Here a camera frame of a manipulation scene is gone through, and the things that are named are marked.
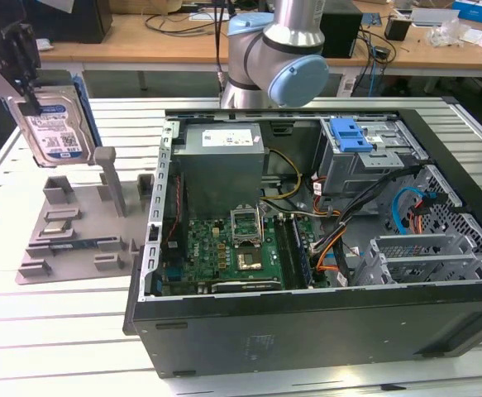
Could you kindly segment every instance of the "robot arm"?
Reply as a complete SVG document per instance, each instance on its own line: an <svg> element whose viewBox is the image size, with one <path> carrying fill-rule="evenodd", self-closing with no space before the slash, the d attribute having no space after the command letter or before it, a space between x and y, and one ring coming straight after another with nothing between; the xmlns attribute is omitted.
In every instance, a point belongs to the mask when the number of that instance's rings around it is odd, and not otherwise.
<svg viewBox="0 0 482 397"><path fill-rule="evenodd" d="M325 0L277 0L275 13L232 18L229 81L222 108L299 108L320 94L328 80L319 55Z"/></svg>
<svg viewBox="0 0 482 397"><path fill-rule="evenodd" d="M24 8L17 0L0 0L0 96L23 96L25 112L41 114L32 82L41 59L31 27L22 21Z"/></svg>

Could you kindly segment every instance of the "aluminum extrusion table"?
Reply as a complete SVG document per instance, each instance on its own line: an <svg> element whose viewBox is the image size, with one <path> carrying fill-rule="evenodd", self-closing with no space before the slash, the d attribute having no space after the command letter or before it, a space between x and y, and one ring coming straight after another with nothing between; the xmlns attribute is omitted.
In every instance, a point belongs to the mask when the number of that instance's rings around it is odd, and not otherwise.
<svg viewBox="0 0 482 397"><path fill-rule="evenodd" d="M482 186L482 127L458 105L438 98L329 98L309 106L414 108ZM117 148L120 178L133 180L155 168L165 109L216 108L217 100L96 99L92 107L103 143ZM18 130L0 151L0 396L482 396L482 344L455 359L160 380L139 338L121 330L130 277L14 281L46 177L66 174L73 184L89 184L99 171L38 169ZM383 391L381 385L406 389Z"/></svg>

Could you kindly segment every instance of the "gray power supply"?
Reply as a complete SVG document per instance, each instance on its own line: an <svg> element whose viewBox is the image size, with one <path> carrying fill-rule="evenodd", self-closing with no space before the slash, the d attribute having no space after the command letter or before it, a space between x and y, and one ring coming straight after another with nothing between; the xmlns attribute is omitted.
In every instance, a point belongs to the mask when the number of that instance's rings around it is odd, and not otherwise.
<svg viewBox="0 0 482 397"><path fill-rule="evenodd" d="M239 205L257 206L265 161L260 127L224 126L189 126L185 145L174 151L185 170L192 218L224 218Z"/></svg>

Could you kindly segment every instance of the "hard drive label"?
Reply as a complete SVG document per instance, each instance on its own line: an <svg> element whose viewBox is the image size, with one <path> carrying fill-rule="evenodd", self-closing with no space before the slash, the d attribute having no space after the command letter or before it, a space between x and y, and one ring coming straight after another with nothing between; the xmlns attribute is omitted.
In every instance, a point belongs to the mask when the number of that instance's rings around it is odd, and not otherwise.
<svg viewBox="0 0 482 397"><path fill-rule="evenodd" d="M80 157L83 153L77 135L69 124L69 114L62 105L42 106L40 116L28 116L30 125L41 149L54 159Z"/></svg>

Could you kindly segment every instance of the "yellow wire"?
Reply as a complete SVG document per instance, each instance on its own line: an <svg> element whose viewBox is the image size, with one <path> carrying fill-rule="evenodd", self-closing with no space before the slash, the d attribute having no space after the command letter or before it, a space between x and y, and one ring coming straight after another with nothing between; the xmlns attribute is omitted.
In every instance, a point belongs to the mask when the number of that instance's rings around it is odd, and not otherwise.
<svg viewBox="0 0 482 397"><path fill-rule="evenodd" d="M280 194L278 196L264 196L264 197L261 197L261 199L263 200L286 199L287 197L290 197L293 194L295 194L299 190L299 188L301 188L301 174L299 173L298 167L296 167L296 165L286 155L284 155L280 151L277 151L276 149L270 149L270 151L273 151L274 153L277 153L278 155L282 156L285 159L285 161L293 167L293 170L296 171L296 175L298 176L298 182L296 183L296 185L294 186L291 192Z"/></svg>

